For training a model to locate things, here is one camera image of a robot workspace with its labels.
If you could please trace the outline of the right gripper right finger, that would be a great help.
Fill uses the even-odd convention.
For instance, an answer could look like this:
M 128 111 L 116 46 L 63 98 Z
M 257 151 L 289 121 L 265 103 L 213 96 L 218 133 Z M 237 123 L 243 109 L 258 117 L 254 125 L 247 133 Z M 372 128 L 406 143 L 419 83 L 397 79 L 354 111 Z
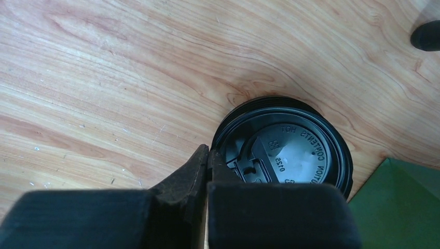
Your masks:
M 361 248 L 341 192 L 329 184 L 245 183 L 212 149 L 210 248 Z

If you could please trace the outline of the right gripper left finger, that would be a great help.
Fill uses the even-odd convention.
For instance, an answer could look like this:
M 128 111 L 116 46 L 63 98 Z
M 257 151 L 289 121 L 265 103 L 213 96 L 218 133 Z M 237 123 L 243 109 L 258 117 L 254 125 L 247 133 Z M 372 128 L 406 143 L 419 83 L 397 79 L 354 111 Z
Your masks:
M 1 248 L 199 248 L 209 148 L 150 189 L 25 193 L 1 223 Z

